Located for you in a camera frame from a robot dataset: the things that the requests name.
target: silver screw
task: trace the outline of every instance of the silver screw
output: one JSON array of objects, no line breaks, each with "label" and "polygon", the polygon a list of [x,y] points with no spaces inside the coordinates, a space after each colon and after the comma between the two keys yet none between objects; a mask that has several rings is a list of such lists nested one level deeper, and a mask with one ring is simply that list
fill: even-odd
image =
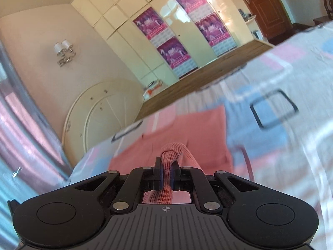
[{"label": "silver screw", "polygon": [[217,210],[220,208],[220,204],[216,202],[207,202],[204,204],[204,207],[208,210]]},{"label": "silver screw", "polygon": [[129,205],[126,202],[116,202],[115,204],[113,204],[112,206],[114,209],[116,210],[125,210],[129,207]]}]

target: shelf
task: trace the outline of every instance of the shelf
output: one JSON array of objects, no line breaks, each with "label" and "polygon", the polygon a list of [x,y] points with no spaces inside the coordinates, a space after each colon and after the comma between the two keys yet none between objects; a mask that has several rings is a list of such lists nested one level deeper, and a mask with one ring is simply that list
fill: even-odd
[{"label": "shelf", "polygon": [[245,23],[246,23],[246,24],[249,24],[249,23],[252,22],[256,17],[257,17],[257,15],[253,15],[253,16],[250,17]]}]

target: sheer curtain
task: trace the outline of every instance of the sheer curtain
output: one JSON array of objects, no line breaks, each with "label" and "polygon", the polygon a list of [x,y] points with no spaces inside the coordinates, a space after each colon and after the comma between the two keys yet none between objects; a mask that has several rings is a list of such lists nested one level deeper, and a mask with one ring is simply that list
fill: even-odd
[{"label": "sheer curtain", "polygon": [[72,168],[61,142],[18,77],[0,41],[0,249],[19,239],[7,201],[67,185]]}]

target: brown wooden door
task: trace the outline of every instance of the brown wooden door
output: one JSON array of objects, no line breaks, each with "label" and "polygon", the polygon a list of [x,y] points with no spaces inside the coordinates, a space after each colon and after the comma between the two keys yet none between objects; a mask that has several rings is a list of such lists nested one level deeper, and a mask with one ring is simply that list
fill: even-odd
[{"label": "brown wooden door", "polygon": [[292,28],[280,0],[244,0],[268,39]]}]

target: ridged gray surface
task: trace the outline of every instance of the ridged gray surface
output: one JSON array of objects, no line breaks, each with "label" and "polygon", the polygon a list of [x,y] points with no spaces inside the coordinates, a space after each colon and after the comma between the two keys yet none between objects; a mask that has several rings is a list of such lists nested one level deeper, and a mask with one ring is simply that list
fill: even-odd
[{"label": "ridged gray surface", "polygon": [[132,213],[113,216],[100,234],[71,249],[259,250],[234,237],[219,216],[200,213],[194,204],[140,204]]}]

